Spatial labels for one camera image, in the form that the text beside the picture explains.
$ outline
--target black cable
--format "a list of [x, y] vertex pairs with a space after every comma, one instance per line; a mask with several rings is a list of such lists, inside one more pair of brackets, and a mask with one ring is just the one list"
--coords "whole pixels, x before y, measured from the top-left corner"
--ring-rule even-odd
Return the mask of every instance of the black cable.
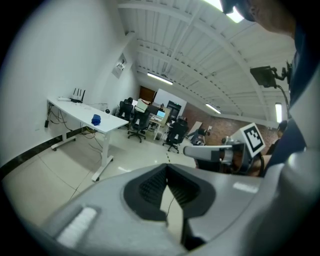
[[58, 122], [54, 122], [50, 119], [51, 123], [55, 124], [55, 125], [58, 125], [59, 123]]
[[62, 119], [61, 117], [59, 117], [59, 111], [58, 111], [58, 116], [56, 116], [56, 114], [55, 113], [53, 113], [52, 111], [51, 111], [51, 114], [53, 114], [54, 115], [54, 117], [59, 121], [59, 123], [63, 123], [63, 122], [61, 122], [60, 121], [60, 119]]
[[98, 144], [99, 144], [99, 146], [103, 149], [104, 147], [103, 147], [103, 146], [101, 146], [101, 144], [99, 143], [99, 141], [96, 139], [96, 136], [94, 136], [94, 139], [95, 139], [96, 143], [98, 143]]
[[61, 109], [59, 109], [59, 111], [60, 111], [60, 114], [61, 114], [61, 117], [62, 117], [63, 124], [64, 124], [65, 128], [67, 128], [70, 132], [72, 132], [72, 130], [69, 129], [69, 128], [67, 127], [67, 125], [66, 125], [66, 122], [65, 122], [65, 120], [64, 120], [64, 117], [63, 117], [63, 115], [62, 115], [62, 113], [61, 113]]
[[[84, 137], [86, 137], [87, 139], [89, 139], [89, 140], [91, 140], [91, 139], [93, 139], [93, 138], [95, 138], [96, 137], [96, 134], [94, 133], [94, 132], [87, 132], [87, 133], [84, 133], [84, 128], [83, 128], [83, 126], [82, 126], [82, 124], [81, 124], [81, 122], [80, 122], [80, 128], [81, 128], [81, 135], [83, 135]], [[91, 137], [91, 138], [89, 138], [89, 137], [87, 137], [86, 135], [87, 134], [92, 134], [93, 135], [93, 137]]]
[[168, 212], [166, 213], [166, 216], [165, 216], [165, 217], [168, 217], [168, 214], [169, 214], [169, 211], [170, 211], [170, 206], [171, 206], [172, 202], [174, 201], [174, 199], [175, 199], [175, 197], [172, 198], [172, 201], [171, 201], [171, 203], [169, 204]]
[[47, 116], [48, 116], [48, 117], [49, 117], [50, 113], [52, 112], [51, 109], [52, 109], [52, 106], [50, 105], [50, 106], [49, 106], [48, 113], [47, 113]]

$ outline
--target black baseboard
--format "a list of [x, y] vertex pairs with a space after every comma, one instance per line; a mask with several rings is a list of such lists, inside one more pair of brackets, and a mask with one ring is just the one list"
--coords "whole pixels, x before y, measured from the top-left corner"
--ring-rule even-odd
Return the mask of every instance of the black baseboard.
[[[70, 138], [74, 135], [80, 134], [81, 128], [70, 131], [66, 134], [67, 138]], [[61, 142], [62, 141], [62, 135], [57, 136], [55, 138], [49, 139], [48, 141], [41, 143], [38, 146], [35, 146], [28, 151], [18, 155], [11, 161], [7, 162], [5, 165], [3, 165], [0, 168], [0, 179], [2, 180], [8, 173], [10, 173], [12, 170], [17, 168], [19, 165], [24, 163], [25, 161], [29, 160], [30, 158], [34, 157], [35, 155], [39, 154], [40, 152], [50, 148], [52, 145]]]

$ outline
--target ceiling beam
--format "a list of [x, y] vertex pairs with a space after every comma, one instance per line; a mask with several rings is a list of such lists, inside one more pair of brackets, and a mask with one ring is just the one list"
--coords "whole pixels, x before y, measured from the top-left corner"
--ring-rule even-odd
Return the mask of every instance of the ceiling beam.
[[[161, 53], [160, 51], [153, 50], [151, 48], [146, 48], [143, 46], [138, 46], [137, 51], [143, 54], [147, 54], [153, 57], [156, 57], [158, 59], [163, 60], [164, 62], [169, 62], [170, 57]], [[218, 95], [225, 103], [232, 104], [235, 108], [235, 112], [238, 115], [242, 115], [241, 110], [237, 107], [237, 105], [227, 96], [225, 95], [217, 86], [215, 86], [214, 83], [219, 83], [219, 81], [213, 80], [213, 83], [211, 83], [208, 79], [206, 79], [203, 75], [196, 72], [194, 69], [188, 67], [187, 65], [181, 63], [180, 61], [177, 61], [176, 59], [173, 59], [171, 62], [172, 66], [176, 67], [177, 69], [185, 72], [189, 76], [193, 77], [194, 79], [198, 80], [200, 83], [205, 85], [208, 90], [212, 91], [216, 95]]]
[[263, 119], [247, 117], [247, 116], [240, 116], [240, 115], [233, 115], [233, 114], [223, 114], [223, 113], [217, 114], [216, 112], [211, 111], [208, 107], [205, 106], [205, 103], [206, 103], [205, 101], [194, 98], [194, 96], [191, 95], [190, 93], [188, 93], [187, 90], [186, 91], [182, 90], [182, 87], [167, 85], [166, 83], [163, 83], [163, 82], [160, 82], [160, 81], [155, 80], [153, 78], [150, 78], [149, 76], [146, 75], [146, 73], [148, 72], [147, 69], [141, 68], [141, 67], [136, 67], [136, 68], [138, 71], [136, 74], [136, 78], [142, 86], [150, 88], [154, 91], [156, 91], [158, 89], [162, 89], [168, 93], [171, 93], [171, 94], [185, 100], [189, 104], [199, 108], [200, 110], [204, 111], [205, 113], [207, 113], [210, 116], [217, 117], [217, 118], [239, 120], [239, 121], [244, 121], [244, 122], [248, 122], [248, 123], [256, 123], [259, 125], [263, 125], [266, 127], [272, 127], [272, 128], [278, 127], [278, 123], [272, 122], [272, 121], [266, 121]]
[[[170, 15], [188, 24], [192, 20], [192, 15], [186, 12], [183, 12], [173, 7], [166, 6], [164, 4], [158, 4], [158, 3], [152, 3], [152, 2], [122, 1], [118, 3], [118, 8], [143, 9], [143, 10], [158, 12], [158, 13]], [[202, 31], [203, 33], [207, 34], [209, 37], [217, 41], [218, 44], [221, 47], [223, 47], [224, 50], [231, 55], [234, 61], [238, 63], [238, 65], [241, 67], [243, 72], [248, 77], [250, 84], [254, 88], [261, 105], [266, 105], [266, 101], [263, 96], [262, 90], [258, 85], [258, 83], [256, 82], [256, 80], [254, 79], [254, 77], [251, 75], [250, 67], [248, 66], [246, 61], [243, 59], [243, 57], [240, 55], [239, 51], [230, 42], [228, 42], [227, 39], [224, 38], [216, 29], [206, 24], [205, 22], [197, 19], [197, 20], [194, 20], [192, 24], [196, 28], [198, 28], [200, 31]], [[264, 111], [265, 118], [268, 121], [269, 112], [267, 108], [263, 107], [263, 111]]]
[[[150, 72], [149, 69], [142, 67], [142, 66], [136, 66], [135, 69], [141, 73], [144, 74], [148, 74]], [[175, 87], [180, 91], [183, 91], [183, 93], [188, 94], [190, 97], [196, 98], [197, 101], [201, 102], [203, 105], [207, 104], [207, 103], [211, 103], [208, 100], [205, 100], [204, 98], [201, 98], [199, 95], [192, 93], [190, 90], [188, 90], [188, 88], [186, 86], [184, 86], [184, 83], [181, 82], [180, 80], [175, 79], [175, 81], [173, 81], [173, 85], [166, 85], [164, 84], [164, 86], [166, 87], [161, 87], [161, 89], [165, 88], [168, 89], [168, 87]]]
[[203, 6], [203, 2], [199, 1], [199, 3], [197, 4], [196, 6], [196, 10], [194, 11], [191, 19], [188, 21], [186, 27], [183, 29], [183, 32], [181, 33], [178, 41], [176, 42], [175, 44], [175, 47], [173, 49], [173, 52], [171, 53], [171, 58], [170, 58], [170, 61], [168, 62], [168, 64], [166, 65], [166, 68], [165, 68], [165, 75], [167, 76], [168, 73], [169, 73], [169, 69], [171, 67], [171, 64], [172, 64], [172, 61], [173, 59], [176, 57], [176, 54], [177, 54], [177, 51], [181, 48], [182, 46], [182, 40], [183, 38], [185, 37], [185, 35], [188, 35], [191, 30], [193, 29], [194, 25], [193, 23], [195, 22], [196, 19], [198, 19], [199, 15], [200, 15], [200, 9], [201, 7]]

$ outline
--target brick wall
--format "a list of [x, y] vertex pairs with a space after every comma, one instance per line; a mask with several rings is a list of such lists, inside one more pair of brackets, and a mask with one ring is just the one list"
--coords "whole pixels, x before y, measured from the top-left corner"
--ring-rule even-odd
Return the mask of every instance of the brick wall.
[[[182, 116], [187, 118], [189, 129], [194, 126], [196, 121], [202, 122], [201, 128], [203, 129], [207, 129], [208, 126], [212, 126], [210, 136], [205, 137], [207, 145], [221, 145], [222, 138], [234, 134], [239, 128], [249, 124], [244, 121], [210, 116], [189, 103], [186, 104]], [[278, 138], [277, 131], [275, 129], [268, 130], [267, 127], [259, 124], [257, 124], [257, 127], [266, 144], [265, 149], [262, 151], [262, 153], [265, 154], [272, 142]]]

